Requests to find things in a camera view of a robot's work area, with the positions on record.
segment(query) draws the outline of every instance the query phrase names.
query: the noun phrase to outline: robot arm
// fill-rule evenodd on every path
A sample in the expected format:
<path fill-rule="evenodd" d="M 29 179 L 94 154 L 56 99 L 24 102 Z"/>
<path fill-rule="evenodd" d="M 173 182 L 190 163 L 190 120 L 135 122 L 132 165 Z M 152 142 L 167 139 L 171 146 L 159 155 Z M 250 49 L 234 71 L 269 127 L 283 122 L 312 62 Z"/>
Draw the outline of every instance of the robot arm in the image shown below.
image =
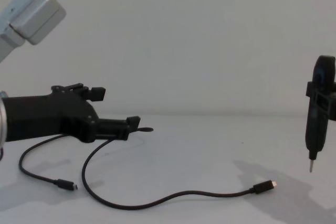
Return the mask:
<path fill-rule="evenodd" d="M 25 40 L 40 43 L 65 15 L 56 0 L 13 0 L 0 14 L 0 62 Z"/>
<path fill-rule="evenodd" d="M 41 42 L 65 15 L 56 0 L 13 0 L 0 14 L 0 62 L 25 40 L 32 45 Z M 89 90 L 79 83 L 51 90 L 49 95 L 14 98 L 0 92 L 0 148 L 5 142 L 55 134 L 68 134 L 85 143 L 97 138 L 127 140 L 138 130 L 138 116 L 98 118 L 87 100 L 102 101 L 104 88 Z"/>

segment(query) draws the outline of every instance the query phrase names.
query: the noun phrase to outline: black mount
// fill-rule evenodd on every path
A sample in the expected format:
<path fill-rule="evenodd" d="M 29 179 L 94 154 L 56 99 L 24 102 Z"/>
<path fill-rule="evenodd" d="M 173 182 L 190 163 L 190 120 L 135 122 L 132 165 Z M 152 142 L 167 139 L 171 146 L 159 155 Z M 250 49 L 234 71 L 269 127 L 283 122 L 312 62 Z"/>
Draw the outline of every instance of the black mount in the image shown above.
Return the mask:
<path fill-rule="evenodd" d="M 126 120 L 100 119 L 92 102 L 102 101 L 105 88 L 52 86 L 49 95 L 2 98 L 7 115 L 6 141 L 68 134 L 85 143 L 95 139 L 127 140 L 138 130 L 138 116 Z"/>
<path fill-rule="evenodd" d="M 315 160 L 323 149 L 328 120 L 336 121 L 335 57 L 320 56 L 315 64 L 313 79 L 308 82 L 306 96 L 310 97 L 306 146 L 309 158 Z"/>

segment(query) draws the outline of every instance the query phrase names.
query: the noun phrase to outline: white surface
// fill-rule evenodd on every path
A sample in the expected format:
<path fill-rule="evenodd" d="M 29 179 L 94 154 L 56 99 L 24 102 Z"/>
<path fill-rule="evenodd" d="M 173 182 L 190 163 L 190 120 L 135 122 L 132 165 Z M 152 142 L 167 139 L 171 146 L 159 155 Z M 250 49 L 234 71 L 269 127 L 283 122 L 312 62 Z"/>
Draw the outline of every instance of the white surface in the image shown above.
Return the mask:
<path fill-rule="evenodd" d="M 59 2 L 60 26 L 0 65 L 9 95 L 83 82 L 108 89 L 106 113 L 304 115 L 317 57 L 336 55 L 334 0 Z"/>
<path fill-rule="evenodd" d="M 110 209 L 83 190 L 81 166 L 100 141 L 59 140 L 26 159 L 25 166 L 39 174 L 78 183 L 75 193 L 18 171 L 20 154 L 39 140 L 8 143 L 0 163 L 0 222 L 334 224 L 336 127 L 330 123 L 327 146 L 310 174 L 305 123 L 304 118 L 143 116 L 141 125 L 154 132 L 111 143 L 88 167 L 88 182 L 104 198 L 141 204 L 186 189 L 240 191 L 266 179 L 278 187 L 234 199 L 186 196 L 142 211 Z"/>

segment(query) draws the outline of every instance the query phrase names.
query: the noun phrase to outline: white wall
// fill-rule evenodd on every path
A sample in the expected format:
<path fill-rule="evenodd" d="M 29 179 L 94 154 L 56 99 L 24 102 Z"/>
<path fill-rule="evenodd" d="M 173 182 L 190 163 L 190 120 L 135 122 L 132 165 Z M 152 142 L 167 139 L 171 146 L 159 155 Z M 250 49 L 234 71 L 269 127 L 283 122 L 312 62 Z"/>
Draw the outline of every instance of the white wall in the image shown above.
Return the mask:
<path fill-rule="evenodd" d="M 66 19 L 0 64 L 9 95 L 83 82 L 105 113 L 306 114 L 317 56 L 336 56 L 336 0 L 59 1 Z"/>

